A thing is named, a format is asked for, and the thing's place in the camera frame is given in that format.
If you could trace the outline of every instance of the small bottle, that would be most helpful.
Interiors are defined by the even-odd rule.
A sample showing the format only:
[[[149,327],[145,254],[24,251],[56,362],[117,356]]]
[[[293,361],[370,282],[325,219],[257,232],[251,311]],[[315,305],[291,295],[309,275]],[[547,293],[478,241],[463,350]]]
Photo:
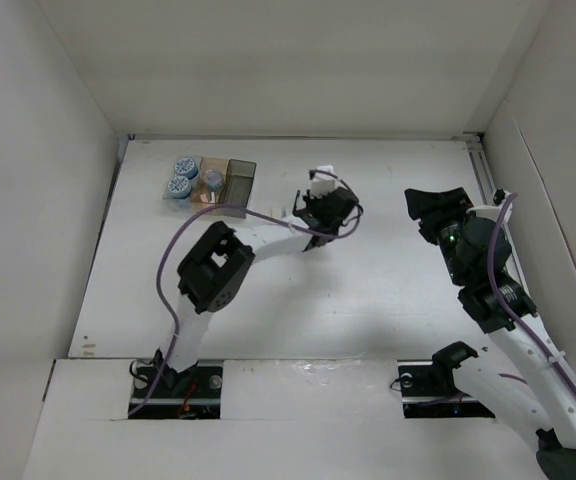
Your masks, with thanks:
[[[224,188],[224,174],[219,170],[207,170],[202,178],[206,187],[213,192],[218,192]]]
[[[192,185],[187,177],[176,176],[168,182],[168,193],[172,198],[177,200],[178,205],[190,205],[190,194]]]
[[[175,175],[178,177],[186,177],[190,180],[190,185],[194,187],[199,181],[199,166],[194,158],[180,158],[175,163]]]

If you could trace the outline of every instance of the white table surface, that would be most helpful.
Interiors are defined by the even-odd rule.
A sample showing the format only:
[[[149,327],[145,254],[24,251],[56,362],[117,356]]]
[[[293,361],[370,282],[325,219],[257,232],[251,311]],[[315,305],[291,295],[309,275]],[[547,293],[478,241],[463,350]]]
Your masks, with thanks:
[[[410,220],[403,191],[463,186],[482,201],[463,142],[376,140],[159,140],[130,142],[72,341],[71,357],[151,357],[171,319],[155,272],[189,213],[162,200],[178,155],[257,162],[250,206],[290,208],[307,171],[333,164],[359,196],[357,233],[304,255],[256,265],[235,301],[215,315],[201,358],[427,358],[457,340],[489,345],[462,310],[439,248]],[[182,236],[164,274],[176,304],[175,269],[217,217]],[[226,219],[235,228],[256,219]]]
[[[404,419],[390,359],[228,361],[199,421],[126,420],[129,363],[57,362],[24,480],[543,478],[496,420]]]

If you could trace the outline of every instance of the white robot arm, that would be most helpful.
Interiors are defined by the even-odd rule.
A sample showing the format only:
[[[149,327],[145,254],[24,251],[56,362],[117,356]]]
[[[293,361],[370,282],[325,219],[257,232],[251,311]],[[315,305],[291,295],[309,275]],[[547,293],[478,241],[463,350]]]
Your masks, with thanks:
[[[576,480],[576,375],[528,294],[504,270],[512,248],[501,225],[515,195],[498,190],[494,206],[473,207],[461,188],[405,193],[410,217],[420,221],[429,243],[439,245],[452,282],[462,287],[464,310],[512,360],[534,398],[463,342],[433,355],[425,375],[415,379],[409,372],[408,384],[426,382],[449,395],[471,395],[522,437],[547,478]]]
[[[146,384],[139,389],[140,394],[147,393],[129,411],[129,416],[141,410],[155,391],[158,399],[173,402],[188,392],[192,393],[192,384],[197,382],[198,350],[210,320],[235,298],[254,264],[276,255],[321,247],[350,235],[357,228],[363,209],[354,192],[334,174],[333,168],[325,166],[312,170],[310,181],[306,195],[300,197],[300,192],[297,192],[292,215],[277,220],[246,210],[274,223],[272,225],[234,229],[222,221],[210,225],[177,268],[179,295],[176,309],[162,297],[159,288],[161,275],[158,275],[160,297],[175,323],[150,364],[138,369],[137,373],[131,366],[131,374]],[[346,225],[355,209],[358,213],[353,217],[353,227],[339,234],[340,227]],[[191,217],[173,237],[159,273],[172,245],[194,218]]]

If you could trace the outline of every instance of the mounting slot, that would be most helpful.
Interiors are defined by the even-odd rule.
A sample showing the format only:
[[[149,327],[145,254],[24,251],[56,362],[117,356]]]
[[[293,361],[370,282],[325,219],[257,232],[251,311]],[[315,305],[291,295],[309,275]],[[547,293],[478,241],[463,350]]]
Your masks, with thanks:
[[[150,381],[157,371],[153,366],[140,366],[136,369],[139,376]],[[195,384],[194,390],[188,395],[188,389],[179,396],[171,397],[165,387],[158,385],[153,396],[137,413],[129,418],[134,420],[153,419],[179,419],[179,420],[215,420],[221,414],[221,384],[223,367],[221,365],[198,365],[195,376],[190,385]],[[149,383],[135,380],[128,410],[136,407],[145,398]],[[186,408],[180,412],[180,407],[186,400]]]
[[[471,396],[464,394],[455,398],[459,390],[433,381],[432,361],[402,360],[397,362],[397,367],[404,417],[495,418],[494,413]]]

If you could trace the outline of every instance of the black bracket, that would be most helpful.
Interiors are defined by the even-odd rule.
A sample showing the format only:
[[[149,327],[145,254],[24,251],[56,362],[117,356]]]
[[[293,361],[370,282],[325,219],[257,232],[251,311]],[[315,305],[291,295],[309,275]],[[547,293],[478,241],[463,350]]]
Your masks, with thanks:
[[[519,317],[536,314],[537,307],[523,287],[509,275],[501,272],[496,275],[497,285],[506,302]],[[513,330],[514,324],[492,293],[487,280],[476,286],[466,286],[459,291],[459,301],[479,328],[488,334],[501,328]]]
[[[553,430],[539,430],[537,436],[537,462],[548,480],[576,480],[576,450],[562,447]]]
[[[439,243],[439,230],[454,219],[461,220],[471,208],[470,197],[463,188],[446,192],[424,192],[408,188],[404,191],[408,215],[411,220],[420,220],[419,233],[433,245]]]
[[[434,377],[439,385],[456,390],[452,371],[468,358],[478,357],[477,351],[464,342],[451,343],[432,356]]]
[[[300,196],[301,192],[297,192],[292,214],[301,218],[309,229],[329,235],[337,235],[339,228],[343,226],[344,220],[348,218],[353,209],[359,207],[357,196],[342,187],[338,187],[320,198],[304,195],[302,199],[306,206],[298,209],[297,201]],[[330,240],[328,239],[313,237],[308,243],[306,250],[321,247],[329,242]]]
[[[179,291],[195,312],[217,312],[235,298],[254,259],[252,248],[232,228],[215,222],[179,264]]]
[[[501,188],[499,188],[495,190],[495,194],[492,197],[492,203],[499,206],[501,205],[501,202],[503,202],[505,198],[506,198],[506,192],[504,192]]]
[[[148,402],[131,419],[218,419],[221,413],[220,365],[193,365],[183,372],[162,365],[163,355],[157,350],[151,364],[139,366],[128,410],[146,398],[157,372],[163,368],[161,381]]]

